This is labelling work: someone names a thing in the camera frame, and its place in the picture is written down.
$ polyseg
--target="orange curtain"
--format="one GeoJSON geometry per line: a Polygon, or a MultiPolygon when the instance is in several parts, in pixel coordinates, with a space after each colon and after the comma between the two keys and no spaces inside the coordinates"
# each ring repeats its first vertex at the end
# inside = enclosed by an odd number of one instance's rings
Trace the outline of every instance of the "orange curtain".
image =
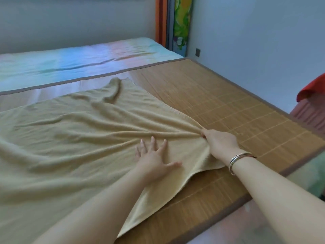
{"type": "Polygon", "coordinates": [[[156,42],[166,47],[167,0],[156,0],[156,42]]]}

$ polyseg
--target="white wall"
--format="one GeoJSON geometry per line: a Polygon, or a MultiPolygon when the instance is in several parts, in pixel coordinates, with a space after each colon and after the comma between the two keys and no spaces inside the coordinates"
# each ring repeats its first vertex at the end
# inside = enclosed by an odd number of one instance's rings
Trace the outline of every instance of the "white wall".
{"type": "Polygon", "coordinates": [[[194,0],[188,55],[290,112],[325,72],[325,0],[194,0]]]}
{"type": "Polygon", "coordinates": [[[155,0],[0,2],[0,54],[155,38],[155,0]]]}

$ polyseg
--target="red towel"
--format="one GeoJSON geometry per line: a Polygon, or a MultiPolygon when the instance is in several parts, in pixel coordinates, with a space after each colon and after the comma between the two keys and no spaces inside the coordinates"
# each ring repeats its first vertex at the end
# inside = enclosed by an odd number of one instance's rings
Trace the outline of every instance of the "red towel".
{"type": "Polygon", "coordinates": [[[318,76],[298,93],[297,102],[300,102],[305,98],[309,98],[313,93],[316,92],[325,94],[325,73],[318,76]]]}

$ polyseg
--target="bracelet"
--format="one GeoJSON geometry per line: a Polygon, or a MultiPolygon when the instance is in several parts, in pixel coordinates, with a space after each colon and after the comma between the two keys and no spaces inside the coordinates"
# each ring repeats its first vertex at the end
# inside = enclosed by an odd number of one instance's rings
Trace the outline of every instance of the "bracelet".
{"type": "Polygon", "coordinates": [[[256,157],[253,156],[250,152],[243,152],[243,153],[240,153],[240,154],[234,156],[234,157],[232,158],[232,160],[230,161],[230,164],[229,164],[229,172],[230,172],[230,174],[235,175],[234,172],[232,171],[232,166],[234,165],[234,163],[235,163],[237,160],[239,160],[239,159],[241,159],[241,158],[243,158],[243,157],[253,157],[253,158],[256,158],[256,157]]]}

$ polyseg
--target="wall socket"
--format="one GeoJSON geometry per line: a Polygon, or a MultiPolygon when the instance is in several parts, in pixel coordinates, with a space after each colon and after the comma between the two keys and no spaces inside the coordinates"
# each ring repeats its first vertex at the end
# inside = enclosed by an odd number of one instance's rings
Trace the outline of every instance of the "wall socket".
{"type": "Polygon", "coordinates": [[[200,49],[196,49],[196,52],[195,52],[195,55],[197,56],[197,57],[200,57],[200,53],[201,53],[201,50],[200,49]]]}

